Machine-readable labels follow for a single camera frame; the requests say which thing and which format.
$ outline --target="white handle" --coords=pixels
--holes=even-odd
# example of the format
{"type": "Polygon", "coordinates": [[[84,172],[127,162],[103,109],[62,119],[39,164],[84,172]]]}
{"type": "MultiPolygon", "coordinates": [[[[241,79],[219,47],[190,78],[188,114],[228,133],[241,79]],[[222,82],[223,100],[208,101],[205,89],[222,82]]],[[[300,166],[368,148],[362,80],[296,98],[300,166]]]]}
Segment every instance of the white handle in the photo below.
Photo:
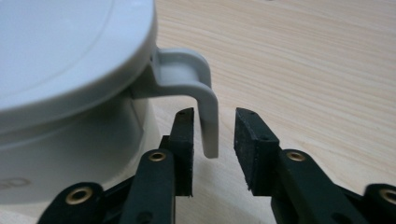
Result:
{"type": "Polygon", "coordinates": [[[204,154],[219,155],[219,106],[206,60],[189,49],[156,49],[151,65],[133,83],[134,98],[189,95],[197,100],[204,154]]]}

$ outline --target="white lid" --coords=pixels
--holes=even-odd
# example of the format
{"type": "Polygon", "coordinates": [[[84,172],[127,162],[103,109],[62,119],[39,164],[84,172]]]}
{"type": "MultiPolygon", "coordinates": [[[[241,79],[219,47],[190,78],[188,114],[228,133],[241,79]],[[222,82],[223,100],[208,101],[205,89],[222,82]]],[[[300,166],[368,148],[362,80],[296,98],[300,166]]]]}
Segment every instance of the white lid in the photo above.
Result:
{"type": "Polygon", "coordinates": [[[0,1],[0,133],[114,96],[142,71],[155,35],[153,1],[0,1]]]}

